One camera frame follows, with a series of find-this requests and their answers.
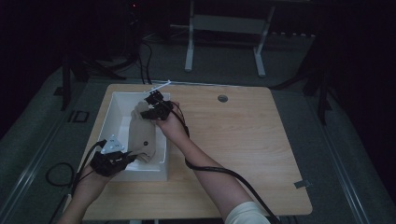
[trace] person's left hand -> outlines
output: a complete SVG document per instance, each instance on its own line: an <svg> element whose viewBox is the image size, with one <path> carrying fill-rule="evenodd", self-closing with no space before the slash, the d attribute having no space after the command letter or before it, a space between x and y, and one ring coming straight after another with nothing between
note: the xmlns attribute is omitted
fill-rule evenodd
<svg viewBox="0 0 396 224"><path fill-rule="evenodd" d="M90 165L87 165L82 171L82 179L77 184L73 200L89 206L99 197L112 177L99 175Z"/></svg>

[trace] hand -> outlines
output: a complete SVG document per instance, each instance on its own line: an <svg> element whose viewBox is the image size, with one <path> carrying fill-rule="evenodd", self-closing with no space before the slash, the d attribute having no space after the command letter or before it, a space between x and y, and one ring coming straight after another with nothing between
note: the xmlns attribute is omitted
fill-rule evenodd
<svg viewBox="0 0 396 224"><path fill-rule="evenodd" d="M178 111L179 103L173 103L173 111L182 119L182 116ZM165 136L173 143L185 138L189 138L180 120L178 120L178 118L173 113L170 113L166 120L156 120L156 123L163 131L163 134L165 134Z"/></svg>
<svg viewBox="0 0 396 224"><path fill-rule="evenodd" d="M99 175L91 168L90 165L87 165L82 170L82 179L77 184L73 200L89 206L99 197L112 177L113 176Z"/></svg>

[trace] person's right hand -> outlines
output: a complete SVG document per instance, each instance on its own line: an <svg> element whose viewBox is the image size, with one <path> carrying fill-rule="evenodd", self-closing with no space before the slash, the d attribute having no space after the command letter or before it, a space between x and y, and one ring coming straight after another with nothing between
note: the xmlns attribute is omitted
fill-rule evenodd
<svg viewBox="0 0 396 224"><path fill-rule="evenodd" d="M173 111L182 119L182 116L177 108L179 103L173 103ZM178 120L178 118L173 113L170 113L166 120L156 120L156 123L163 131L163 134L165 134L165 136L175 144L177 144L178 141L189 138L180 120Z"/></svg>

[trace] wooden table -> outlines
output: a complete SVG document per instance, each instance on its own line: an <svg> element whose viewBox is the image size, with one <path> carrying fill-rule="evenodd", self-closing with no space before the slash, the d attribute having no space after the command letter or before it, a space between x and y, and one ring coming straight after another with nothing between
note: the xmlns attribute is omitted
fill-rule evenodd
<svg viewBox="0 0 396 224"><path fill-rule="evenodd" d="M106 91L85 153L97 141L113 91L148 91L113 84ZM278 216L312 211L271 92L258 87L166 86L180 102L191 139L209 156L243 176ZM228 101L221 103L219 95ZM220 217L181 152L171 144L166 182L110 182L84 219Z"/></svg>

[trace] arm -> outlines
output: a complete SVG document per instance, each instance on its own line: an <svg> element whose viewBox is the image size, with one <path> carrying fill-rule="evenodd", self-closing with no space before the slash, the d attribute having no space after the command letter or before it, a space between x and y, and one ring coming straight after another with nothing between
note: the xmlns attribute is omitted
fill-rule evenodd
<svg viewBox="0 0 396 224"><path fill-rule="evenodd" d="M157 124L165 136L180 149L191 164L195 166L222 167L190 140L174 114L171 113L165 121L158 120ZM205 171L194 171L194 173L206 193L219 209L223 220L237 205L253 201L233 176Z"/></svg>
<svg viewBox="0 0 396 224"><path fill-rule="evenodd" d="M89 165L84 168L81 177L85 175L87 176L78 183L73 199L67 205L58 224L81 223L88 207L99 197L111 179L97 174Z"/></svg>

